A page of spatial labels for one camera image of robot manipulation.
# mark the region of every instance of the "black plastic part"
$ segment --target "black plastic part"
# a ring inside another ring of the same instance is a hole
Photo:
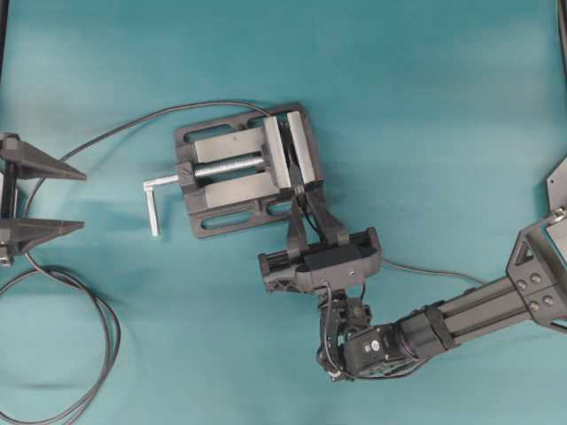
[[[18,168],[10,162],[4,166],[4,181],[2,185],[2,202],[0,203],[0,219],[13,219],[16,208],[16,179]]]
[[[347,338],[369,328],[372,312],[368,305],[364,305],[359,297],[347,297],[343,290],[333,292],[330,302],[329,326],[326,326],[327,309],[329,303],[321,306],[320,338],[321,345],[317,351],[317,362],[327,371],[337,372],[332,365],[343,365],[343,345],[339,345],[339,338]],[[329,348],[331,360],[327,358],[325,337]]]
[[[345,371],[352,376],[358,376],[365,372],[371,372],[374,367],[380,368],[386,361],[386,351],[384,350],[386,345],[393,348],[393,350],[389,350],[391,354],[400,356],[396,344],[393,341],[391,343],[385,341],[386,339],[392,340],[391,330],[391,326],[384,326],[382,329],[380,327],[366,328],[346,341],[344,349]],[[379,344],[377,351],[368,348],[374,341],[378,341]]]
[[[24,142],[14,133],[0,133],[0,158],[13,163],[18,178],[86,180],[87,176],[63,161]]]
[[[8,26],[9,0],[0,0],[0,80],[2,80],[2,63],[4,62],[4,45]]]
[[[399,326],[412,351],[419,359],[430,359],[447,351],[433,330],[425,309],[401,319]]]
[[[376,230],[374,228],[367,228],[363,232],[353,233],[349,236],[349,239],[350,243],[359,249],[361,257],[368,257],[368,255],[373,254],[376,252],[376,247],[379,246]],[[313,256],[314,254],[328,249],[329,245],[326,245],[325,243],[311,243],[309,244],[309,251],[307,255]],[[278,270],[284,270],[292,265],[292,261],[290,260],[287,251],[278,251],[273,254],[260,254],[258,256],[258,260],[260,262],[260,270],[264,276]]]
[[[428,307],[425,307],[425,316],[429,320],[433,332],[435,332],[435,335],[437,335],[445,349],[450,350],[455,348],[456,342],[451,336],[451,333],[445,324],[443,313],[437,308],[437,305],[429,305]]]

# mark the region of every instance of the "metal bracket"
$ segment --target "metal bracket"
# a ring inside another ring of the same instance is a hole
[[[533,320],[567,333],[567,270],[564,249],[567,220],[552,213],[522,230],[510,257],[507,274]]]

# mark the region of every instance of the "black wire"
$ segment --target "black wire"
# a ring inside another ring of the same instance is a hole
[[[382,264],[386,267],[400,270],[402,272],[409,272],[415,274],[428,274],[428,275],[435,275],[435,276],[442,276],[442,277],[454,277],[457,279],[463,279],[464,281],[472,282],[477,286],[485,285],[486,282],[478,279],[475,276],[471,276],[470,274],[465,274],[461,272],[455,272],[453,270],[438,270],[434,268],[424,268],[424,267],[417,267],[417,266],[410,266],[409,264],[403,264],[398,261],[393,261],[391,259],[382,258]]]
[[[245,108],[248,108],[248,109],[255,110],[257,112],[264,114],[267,117],[270,116],[268,111],[266,111],[263,108],[260,108],[259,106],[255,105],[255,104],[252,104],[252,103],[249,103],[249,102],[235,101],[235,100],[214,100],[214,101],[207,101],[207,102],[195,102],[195,103],[190,103],[190,104],[179,104],[177,106],[170,106],[168,108],[160,109],[156,112],[148,113],[148,114],[146,114],[142,117],[139,117],[135,120],[131,120],[129,122],[126,122],[125,124],[122,124],[121,126],[115,127],[113,129],[103,133],[102,135],[99,135],[99,136],[95,137],[94,139],[91,139],[88,142],[78,146],[77,148],[73,149],[72,151],[70,151],[66,155],[64,155],[60,160],[65,162],[68,159],[70,159],[71,157],[73,157],[74,155],[76,155],[77,153],[80,153],[80,152],[88,149],[89,147],[94,146],[95,144],[97,144],[99,142],[102,142],[104,139],[107,139],[107,138],[109,138],[113,135],[116,135],[117,133],[119,133],[121,131],[124,131],[128,128],[132,128],[132,127],[137,126],[139,124],[142,124],[146,121],[155,120],[158,117],[169,114],[171,112],[188,111],[188,110],[191,110],[191,109],[203,108],[203,107],[207,107],[207,106],[239,106],[239,107],[245,107]],[[35,186],[33,187],[32,191],[29,195],[29,198],[27,199],[26,205],[24,207],[24,214],[23,214],[24,217],[27,217],[27,215],[29,214],[29,209],[31,207],[32,202],[35,199],[35,195],[37,194],[37,191],[42,187],[44,182],[45,182],[45,179],[40,179],[35,184]],[[97,382],[90,388],[89,391],[87,391],[87,393],[84,396],[82,396],[80,399],[78,399],[75,403],[73,403],[70,407],[68,407],[63,412],[61,412],[61,413],[59,413],[59,414],[57,414],[57,415],[55,415],[55,416],[53,416],[49,419],[45,419],[45,420],[41,420],[41,421],[19,421],[19,420],[13,419],[12,417],[6,415],[5,413],[0,412],[0,419],[3,419],[4,421],[7,421],[7,422],[9,422],[13,425],[50,425],[52,423],[62,421],[64,419],[66,419],[65,424],[71,424],[71,423],[74,423],[77,419],[79,419],[79,417],[84,413],[84,411],[90,405],[90,403],[92,402],[94,397],[97,395],[98,390],[100,389],[100,387],[104,383],[106,377],[108,376],[108,374],[110,373],[110,371],[112,370],[112,368],[114,366],[114,363],[115,363],[115,361],[118,357],[118,352],[119,352],[119,349],[120,349],[120,339],[121,339],[120,324],[119,324],[119,321],[118,321],[118,317],[114,313],[113,309],[102,298],[98,297],[91,290],[89,290],[79,279],[72,276],[70,273],[63,271],[63,270],[60,270],[60,269],[57,269],[55,267],[42,267],[42,266],[40,266],[34,260],[34,258],[31,256],[31,254],[29,252],[26,253],[25,257],[26,257],[27,261],[29,262],[29,264],[32,266],[32,269],[10,279],[10,281],[8,281],[2,287],[0,287],[0,297],[8,289],[12,288],[16,284],[24,281],[25,279],[27,279],[30,276],[33,276],[35,274],[42,274],[45,277],[48,277],[48,278],[50,278],[50,279],[52,279],[56,282],[61,282],[61,283],[64,283],[65,285],[69,285],[73,288],[76,288],[78,290],[83,291],[90,298],[90,300],[93,302],[95,308],[97,309],[100,320],[103,323],[103,328],[104,328],[104,332],[105,332],[105,344],[106,344],[105,359],[104,359],[103,367],[101,369],[101,373],[98,377]],[[108,319],[106,318],[104,311],[107,311],[109,313],[111,320],[112,320],[112,324],[114,326],[114,331],[115,331],[114,342],[112,341],[112,325],[111,325],[111,322],[109,322]]]
[[[309,223],[309,226],[315,231],[315,233],[319,236],[319,238],[321,240],[324,239],[324,234],[322,233],[322,231],[319,229],[319,226],[316,226],[312,221],[311,218],[309,217],[309,214],[307,213],[307,208],[305,205],[301,204],[301,210],[303,211],[303,215],[305,216],[307,223]]]

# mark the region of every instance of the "metal handle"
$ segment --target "metal handle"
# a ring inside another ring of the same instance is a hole
[[[208,164],[197,164],[195,166],[194,174],[196,178],[202,179],[218,174],[230,173],[263,165],[264,158],[261,155],[242,155],[221,161],[214,161]],[[177,174],[169,175],[167,177],[159,177],[158,179],[144,182],[145,201],[148,206],[148,216],[150,217],[150,229],[152,236],[159,236],[158,209],[156,207],[156,197],[153,193],[153,188],[177,182],[179,182],[179,176]]]
[[[175,174],[144,182],[145,202],[148,207],[152,236],[159,236],[158,208],[156,207],[156,197],[153,193],[153,188],[156,186],[162,186],[164,184],[176,183],[178,181],[179,176]]]

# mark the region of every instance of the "blue-green table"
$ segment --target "blue-green table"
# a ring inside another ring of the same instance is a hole
[[[546,210],[567,154],[555,1],[13,0],[0,128],[55,156],[169,104],[291,100],[311,112],[331,210],[376,226],[388,257],[503,274],[517,231]],[[86,228],[35,251],[115,307],[119,361],[84,424],[563,424],[567,338],[525,323],[465,344],[407,380],[329,382],[315,363],[313,297],[264,292],[256,255],[286,227],[196,240],[174,171],[179,113],[71,163],[33,215]],[[3,280],[26,268],[23,259]],[[450,298],[464,282],[384,270],[376,322]],[[0,410],[37,419],[93,382],[102,332],[86,299],[40,278],[0,300]]]

